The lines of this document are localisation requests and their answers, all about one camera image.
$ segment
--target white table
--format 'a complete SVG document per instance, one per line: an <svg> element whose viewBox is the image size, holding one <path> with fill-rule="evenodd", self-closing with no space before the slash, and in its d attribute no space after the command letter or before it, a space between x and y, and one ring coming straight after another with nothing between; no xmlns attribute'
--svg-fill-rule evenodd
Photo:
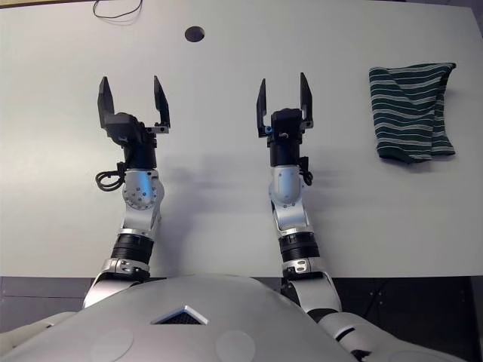
<svg viewBox="0 0 483 362"><path fill-rule="evenodd" d="M120 192L94 182L122 160L99 127L98 84L108 75L116 111L153 124L154 74L172 128L158 137L166 197L152 274L280 275L255 102L266 78L268 115L298 107L301 71L315 120L301 147L315 177L306 206L332 275L483 274L483 41L470 9L145 0L142 14L120 26L91 7L0 11L0 275L98 272L124 211ZM206 31L199 43L183 36L194 25ZM457 64L446 97L457 156L412 167L383 162L368 69L426 62Z"/></svg>

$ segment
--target silver robot arm segment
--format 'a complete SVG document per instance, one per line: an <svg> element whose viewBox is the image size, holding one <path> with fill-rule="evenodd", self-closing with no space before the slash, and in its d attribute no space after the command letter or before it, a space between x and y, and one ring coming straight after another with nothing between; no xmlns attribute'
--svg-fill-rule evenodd
<svg viewBox="0 0 483 362"><path fill-rule="evenodd" d="M300 109L274 112L271 125L266 115L266 82L262 81L257 100L259 137L267 137L270 148L272 182L269 196L283 260L282 294L297 303L314 320L340 311L340 299L320 257L314 231L303 205L303 190L312 184L309 159L300 157L305 129L313 127L312 94L300 74Z"/></svg>
<svg viewBox="0 0 483 362"><path fill-rule="evenodd" d="M333 313L318 324L364 362L464 362L449 354L401 341L352 313Z"/></svg>
<svg viewBox="0 0 483 362"><path fill-rule="evenodd" d="M100 126L114 143L120 145L125 162L119 162L117 171L97 174L96 182L103 191L114 191L122 186L126 213L119 230L112 254L93 282L85 300L84 308L107 296L149 278L149 258L161 222L159 207L165 195L156 171L155 135L169 133L168 102L157 77L154 80L155 104L161 122L145 127L133 115L114 113L109 82L104 77L100 84L97 105ZM117 176L118 180L105 184L103 179Z"/></svg>

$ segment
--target black cable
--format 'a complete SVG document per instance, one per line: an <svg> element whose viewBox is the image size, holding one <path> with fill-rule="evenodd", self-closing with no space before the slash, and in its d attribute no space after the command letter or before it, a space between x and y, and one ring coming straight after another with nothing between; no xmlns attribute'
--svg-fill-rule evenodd
<svg viewBox="0 0 483 362"><path fill-rule="evenodd" d="M384 287L391 281L391 279L386 279L381 285L376 289L374 294L372 295L371 301L369 302L368 307L366 308L364 314L362 317L366 319L371 312L372 307L374 306L374 303L376 302L377 296L379 296L379 293L383 291Z"/></svg>
<svg viewBox="0 0 483 362"><path fill-rule="evenodd" d="M94 13L95 17L98 17L100 19L118 19L119 17L125 17L126 15L132 14L137 10L140 11L141 7L143 6L143 0L139 0L139 4L135 7L135 9L128 11L127 13L115 15L115 16L112 16L112 17L107 17L107 16L99 15L99 14L96 13L96 8L99 5L99 2L100 2L100 0L96 0L94 2L94 5L92 5L92 12Z"/></svg>
<svg viewBox="0 0 483 362"><path fill-rule="evenodd" d="M115 171L103 171L103 172L99 172L96 175L96 184L99 189L105 192L110 192L110 191L117 190L122 186L126 176L125 163L118 162L117 166L118 166L118 169ZM117 176L118 179L113 183L103 183L103 179L105 178L110 179L111 176Z"/></svg>

